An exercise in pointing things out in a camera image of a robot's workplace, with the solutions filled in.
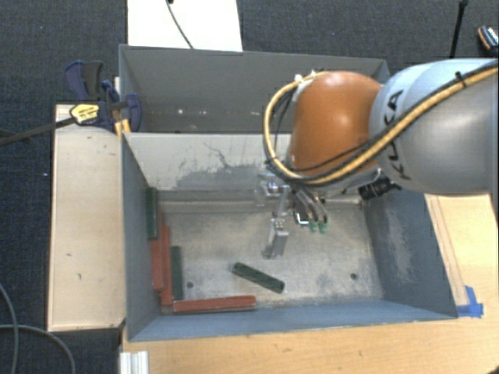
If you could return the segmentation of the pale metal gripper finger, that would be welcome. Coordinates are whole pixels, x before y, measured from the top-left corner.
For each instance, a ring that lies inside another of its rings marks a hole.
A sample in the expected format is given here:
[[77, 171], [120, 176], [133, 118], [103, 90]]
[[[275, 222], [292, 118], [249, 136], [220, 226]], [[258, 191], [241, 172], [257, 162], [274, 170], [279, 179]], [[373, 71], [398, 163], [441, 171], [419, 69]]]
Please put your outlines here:
[[288, 236], [289, 233], [285, 228], [285, 220], [276, 217], [271, 218], [267, 244], [262, 251], [262, 256], [265, 259], [274, 259], [283, 256]]
[[278, 199], [281, 196], [280, 178], [272, 173], [259, 173], [254, 194], [255, 204], [258, 207], [265, 206], [271, 199]]

